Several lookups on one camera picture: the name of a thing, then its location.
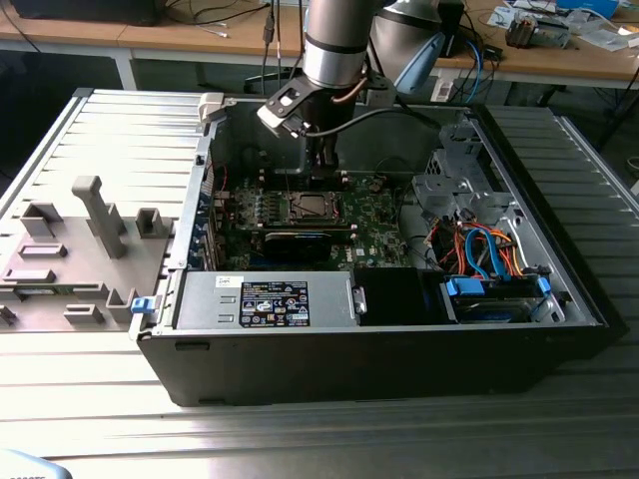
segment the white cable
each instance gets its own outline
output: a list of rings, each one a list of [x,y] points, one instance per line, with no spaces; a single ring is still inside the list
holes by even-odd
[[[589,13],[591,15],[594,15],[595,17],[599,17],[604,22],[606,22],[608,25],[610,25],[612,28],[614,28],[615,31],[619,30],[619,25],[615,25],[610,20],[608,20],[606,17],[601,15],[599,12],[595,12],[594,10],[590,10],[589,8],[575,8],[575,10],[579,10],[580,12],[586,12],[586,13]]]
[[[204,30],[205,32],[209,32],[209,33],[213,33],[214,35],[218,35],[219,37],[222,38],[231,38],[231,35],[229,35],[226,32],[218,32],[216,30],[210,30],[207,27],[203,27],[202,25],[196,25],[198,28]]]

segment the blue cable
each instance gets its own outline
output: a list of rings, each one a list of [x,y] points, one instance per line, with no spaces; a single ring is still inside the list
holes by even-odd
[[[472,91],[470,92],[470,96],[466,99],[466,101],[464,103],[470,103],[470,100],[472,100],[472,98],[475,96],[475,93],[477,93],[477,87],[479,86],[479,82],[481,81],[481,70],[482,70],[482,61],[481,61],[481,55],[479,55],[479,50],[477,50],[477,47],[475,47],[475,44],[472,43],[470,40],[466,40],[466,43],[468,45],[470,45],[470,47],[472,48],[472,51],[475,53],[475,61],[477,62],[477,77],[475,78],[475,83],[472,86]]]
[[[470,266],[475,271],[481,274],[484,279],[490,279],[488,273],[472,258],[472,239],[480,233],[484,234],[488,241],[490,260],[492,261],[492,267],[494,268],[495,272],[499,276],[503,277],[506,281],[509,281],[510,274],[506,272],[506,266],[504,266],[503,262],[501,262],[501,260],[499,259],[499,253],[497,252],[497,243],[495,242],[495,238],[492,237],[490,231],[485,230],[484,228],[475,228],[474,230],[471,230],[468,235],[466,235],[466,244],[464,249],[466,251],[466,260],[468,261],[468,264],[470,264]]]

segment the blue latch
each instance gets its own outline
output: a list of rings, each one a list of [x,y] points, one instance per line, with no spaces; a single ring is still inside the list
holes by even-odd
[[[541,290],[541,293],[544,296],[547,296],[548,294],[550,294],[551,291],[551,287],[550,287],[550,282],[548,281],[548,279],[546,277],[541,277],[537,280],[537,285],[539,286],[539,289]]]
[[[140,296],[136,297],[131,303],[131,312],[134,314],[150,314],[158,309],[160,304],[159,296]]]
[[[446,283],[449,296],[484,296],[481,280],[476,277],[453,277]]]

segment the sticker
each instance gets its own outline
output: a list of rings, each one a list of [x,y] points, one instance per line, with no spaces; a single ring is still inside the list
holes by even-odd
[[[217,276],[216,287],[242,287],[243,276]]]
[[[242,327],[311,325],[307,282],[242,282],[241,288],[243,318],[240,325]]]

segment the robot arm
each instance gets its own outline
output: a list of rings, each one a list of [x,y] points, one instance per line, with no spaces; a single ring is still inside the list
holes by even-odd
[[[388,0],[313,0],[306,37],[304,74],[292,79],[258,110],[262,122],[275,134],[288,131],[307,137],[312,176],[332,175],[338,166],[334,146],[338,129],[352,118],[357,93],[363,88],[388,88],[365,66],[366,48],[375,13]],[[430,49],[432,61],[439,50]]]

